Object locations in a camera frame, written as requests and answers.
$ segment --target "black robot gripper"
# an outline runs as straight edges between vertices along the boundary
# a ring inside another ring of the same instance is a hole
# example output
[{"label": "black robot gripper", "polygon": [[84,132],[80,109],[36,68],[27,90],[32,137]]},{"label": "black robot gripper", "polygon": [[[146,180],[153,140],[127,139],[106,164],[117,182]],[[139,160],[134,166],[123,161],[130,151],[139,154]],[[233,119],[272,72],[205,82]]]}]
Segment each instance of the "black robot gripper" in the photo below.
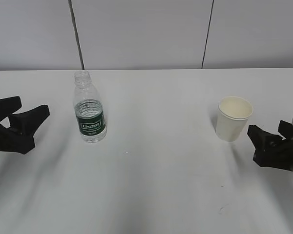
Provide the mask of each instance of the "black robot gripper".
[{"label": "black robot gripper", "polygon": [[35,147],[33,136],[36,130],[50,115],[47,105],[14,114],[20,108],[20,97],[0,99],[0,122],[6,117],[10,122],[8,128],[0,124],[0,151],[28,153]]},{"label": "black robot gripper", "polygon": [[255,146],[254,162],[260,167],[273,167],[293,172],[293,125],[280,121],[278,132],[271,134],[250,125],[248,136]]}]

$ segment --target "plastic bottle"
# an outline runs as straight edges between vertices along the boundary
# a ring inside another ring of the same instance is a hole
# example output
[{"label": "plastic bottle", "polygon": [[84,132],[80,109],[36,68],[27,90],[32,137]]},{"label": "plastic bottle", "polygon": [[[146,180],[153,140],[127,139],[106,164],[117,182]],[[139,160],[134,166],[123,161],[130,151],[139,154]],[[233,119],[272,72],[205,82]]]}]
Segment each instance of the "plastic bottle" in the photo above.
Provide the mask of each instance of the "plastic bottle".
[{"label": "plastic bottle", "polygon": [[106,135],[103,105],[88,71],[75,73],[74,110],[82,139],[93,143]]}]

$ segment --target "white wall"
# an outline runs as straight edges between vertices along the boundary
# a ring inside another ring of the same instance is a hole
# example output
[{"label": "white wall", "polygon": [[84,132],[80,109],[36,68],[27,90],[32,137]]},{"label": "white wall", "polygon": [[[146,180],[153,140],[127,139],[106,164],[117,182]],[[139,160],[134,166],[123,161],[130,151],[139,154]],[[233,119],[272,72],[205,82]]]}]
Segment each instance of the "white wall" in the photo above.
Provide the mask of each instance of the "white wall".
[{"label": "white wall", "polygon": [[204,68],[293,67],[293,0],[215,0]]},{"label": "white wall", "polygon": [[[85,69],[200,68],[212,0],[72,0]],[[204,68],[293,67],[293,0],[214,0]],[[81,68],[68,0],[0,0],[0,70]]]},{"label": "white wall", "polygon": [[73,0],[85,69],[201,68],[212,0]]},{"label": "white wall", "polygon": [[67,0],[0,0],[0,70],[80,68]]}]

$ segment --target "white table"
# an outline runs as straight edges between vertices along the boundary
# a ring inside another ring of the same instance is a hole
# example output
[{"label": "white table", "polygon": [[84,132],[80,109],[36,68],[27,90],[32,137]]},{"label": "white table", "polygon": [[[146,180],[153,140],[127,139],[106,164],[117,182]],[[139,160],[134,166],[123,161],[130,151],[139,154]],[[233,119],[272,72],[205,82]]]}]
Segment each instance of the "white table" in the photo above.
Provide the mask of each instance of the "white table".
[{"label": "white table", "polygon": [[0,98],[51,113],[35,149],[0,152],[0,234],[293,234],[293,173],[258,167],[247,128],[227,143],[212,125],[237,95],[276,133],[293,69],[91,71],[108,120],[96,144],[79,136],[73,74],[0,72]]}]

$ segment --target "paper cup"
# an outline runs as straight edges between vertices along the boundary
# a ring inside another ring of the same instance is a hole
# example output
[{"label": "paper cup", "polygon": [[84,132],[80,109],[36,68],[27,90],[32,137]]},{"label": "paper cup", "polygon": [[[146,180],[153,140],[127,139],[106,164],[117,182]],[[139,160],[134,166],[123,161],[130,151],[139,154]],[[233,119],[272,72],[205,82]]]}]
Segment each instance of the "paper cup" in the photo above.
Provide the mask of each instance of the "paper cup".
[{"label": "paper cup", "polygon": [[253,107],[247,100],[225,97],[218,104],[216,134],[225,141],[237,140],[252,113]]}]

